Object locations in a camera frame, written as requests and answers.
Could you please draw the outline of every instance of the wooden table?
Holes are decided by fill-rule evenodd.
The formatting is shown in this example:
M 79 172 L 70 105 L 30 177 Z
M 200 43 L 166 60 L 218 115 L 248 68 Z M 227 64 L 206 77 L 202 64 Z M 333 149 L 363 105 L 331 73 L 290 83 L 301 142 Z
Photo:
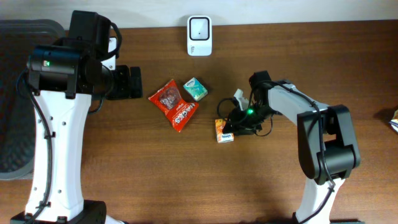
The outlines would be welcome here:
M 237 88 L 248 94 L 253 72 L 268 70 L 274 80 L 288 78 L 308 96 L 351 110 L 362 163 L 340 189 L 331 219 L 396 222 L 398 135 L 387 122 L 398 109 L 398 21 L 218 26 L 209 57 L 188 56 L 184 27 L 122 34 L 118 64 L 141 67 L 145 97 L 106 101 L 88 117 L 84 198 L 105 201 L 111 216 L 131 223 L 290 218 L 305 182 L 296 127 L 276 117 L 268 137 L 215 139 L 220 99 Z M 191 77 L 209 95 L 178 133 L 147 97 L 171 78 L 182 87 Z M 1 223 L 23 211 L 30 188 L 28 180 L 0 182 Z

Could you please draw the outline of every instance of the red snack bag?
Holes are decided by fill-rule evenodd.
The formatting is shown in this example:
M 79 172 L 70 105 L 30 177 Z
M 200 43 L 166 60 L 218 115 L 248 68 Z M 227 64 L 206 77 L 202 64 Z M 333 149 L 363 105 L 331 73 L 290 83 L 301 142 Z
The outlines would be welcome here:
M 148 100 L 166 114 L 167 119 L 178 132 L 182 130 L 199 106 L 198 103 L 187 103 L 181 98 L 174 80 L 170 80 Z

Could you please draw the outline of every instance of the snack package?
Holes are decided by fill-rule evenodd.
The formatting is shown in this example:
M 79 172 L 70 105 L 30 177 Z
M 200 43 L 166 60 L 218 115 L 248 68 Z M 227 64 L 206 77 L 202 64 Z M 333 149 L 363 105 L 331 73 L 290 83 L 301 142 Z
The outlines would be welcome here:
M 391 127 L 398 132 L 398 110 L 394 113 L 394 117 L 392 117 L 390 124 Z
M 234 141 L 234 134 L 223 134 L 223 128 L 225 126 L 226 121 L 223 119 L 216 120 L 216 138 L 218 143 L 230 142 Z
M 187 103 L 181 98 L 174 80 L 169 81 L 148 100 L 163 111 L 178 132 L 182 130 L 199 106 L 198 103 Z
M 195 101 L 199 101 L 207 95 L 207 89 L 195 77 L 184 85 L 184 89 L 191 94 Z

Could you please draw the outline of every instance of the white wall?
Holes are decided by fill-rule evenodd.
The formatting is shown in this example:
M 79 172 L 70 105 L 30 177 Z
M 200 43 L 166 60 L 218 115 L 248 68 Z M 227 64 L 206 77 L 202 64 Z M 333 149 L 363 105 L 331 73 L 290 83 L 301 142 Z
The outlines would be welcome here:
M 119 27 L 184 26 L 205 14 L 214 25 L 398 19 L 396 0 L 0 0 L 0 19 L 53 19 L 96 11 Z

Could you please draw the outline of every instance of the robotic hand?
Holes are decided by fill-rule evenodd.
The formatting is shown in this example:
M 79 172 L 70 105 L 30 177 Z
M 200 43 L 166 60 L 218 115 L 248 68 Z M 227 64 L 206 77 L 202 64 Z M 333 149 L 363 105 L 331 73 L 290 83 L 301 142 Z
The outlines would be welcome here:
M 235 105 L 228 118 L 224 118 L 223 133 L 258 135 L 265 119 L 271 118 L 272 127 L 274 114 L 283 114 L 296 124 L 298 159 L 307 179 L 301 206 L 293 214 L 293 220 L 300 224 L 329 224 L 338 189 L 361 162 L 348 108 L 319 103 L 288 80 L 273 82 L 267 71 L 256 72 L 249 83 L 252 88 L 249 100 L 241 90 L 237 90 L 234 98 L 221 100 L 220 104 L 230 100 Z M 221 117 L 220 104 L 217 112 Z M 326 133 L 335 134 L 336 139 L 323 142 Z
M 109 38 L 110 27 L 117 39 Z M 84 200 L 80 184 L 87 114 L 104 99 L 142 97 L 139 67 L 115 65 L 121 43 L 109 19 L 74 11 L 68 37 L 29 57 L 19 81 L 35 108 L 34 179 L 25 211 L 11 223 L 124 223 L 106 215 L 104 202 Z M 93 100 L 100 106 L 88 111 Z

